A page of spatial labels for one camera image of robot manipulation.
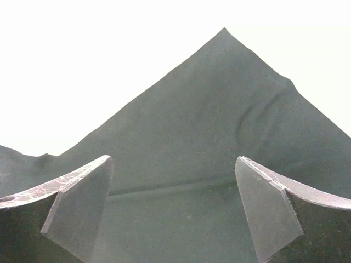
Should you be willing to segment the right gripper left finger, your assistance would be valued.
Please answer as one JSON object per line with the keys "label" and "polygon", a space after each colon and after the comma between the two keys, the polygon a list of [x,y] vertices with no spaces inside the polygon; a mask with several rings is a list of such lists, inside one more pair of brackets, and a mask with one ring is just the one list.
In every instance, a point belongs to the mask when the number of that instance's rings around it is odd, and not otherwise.
{"label": "right gripper left finger", "polygon": [[113,159],[104,155],[56,179],[1,198],[2,262],[89,262]]}

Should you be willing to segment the black t-shirt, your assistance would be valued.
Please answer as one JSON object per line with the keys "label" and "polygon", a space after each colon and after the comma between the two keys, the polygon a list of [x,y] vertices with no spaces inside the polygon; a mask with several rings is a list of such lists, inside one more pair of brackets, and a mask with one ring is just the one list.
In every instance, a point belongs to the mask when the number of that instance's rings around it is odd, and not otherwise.
{"label": "black t-shirt", "polygon": [[235,162],[350,198],[350,137],[221,30],[59,156],[1,147],[1,196],[115,162],[93,262],[256,262]]}

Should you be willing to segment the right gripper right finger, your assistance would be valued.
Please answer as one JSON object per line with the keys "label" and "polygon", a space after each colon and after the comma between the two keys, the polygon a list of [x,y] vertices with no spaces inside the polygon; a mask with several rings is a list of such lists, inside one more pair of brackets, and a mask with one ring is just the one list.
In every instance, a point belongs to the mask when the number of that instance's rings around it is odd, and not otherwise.
{"label": "right gripper right finger", "polygon": [[235,176],[259,262],[349,262],[350,199],[238,157]]}

